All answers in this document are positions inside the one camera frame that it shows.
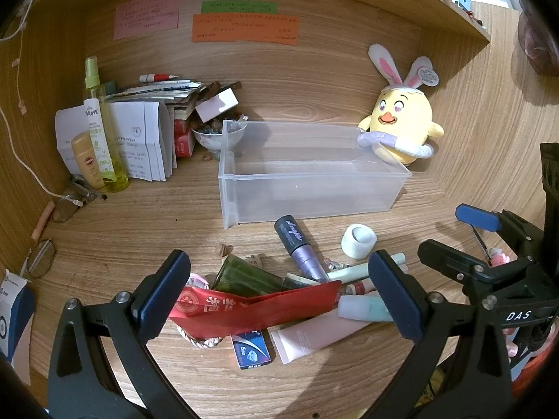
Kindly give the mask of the person's right hand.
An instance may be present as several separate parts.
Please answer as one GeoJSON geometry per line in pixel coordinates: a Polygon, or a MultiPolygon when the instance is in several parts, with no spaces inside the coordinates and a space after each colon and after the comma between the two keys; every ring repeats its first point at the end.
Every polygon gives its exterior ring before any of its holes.
{"type": "MultiPolygon", "coordinates": [[[[504,328],[503,335],[505,337],[505,343],[508,351],[509,358],[513,358],[517,355],[519,351],[519,347],[516,344],[516,335],[520,332],[525,330],[525,327],[522,328],[504,328]]],[[[537,348],[536,350],[532,350],[533,357],[539,356],[549,349],[558,334],[558,318],[553,319],[552,321],[547,321],[546,323],[538,324],[535,331],[536,335],[535,338],[541,339],[543,336],[546,339],[543,341],[542,345],[537,348]]]]}

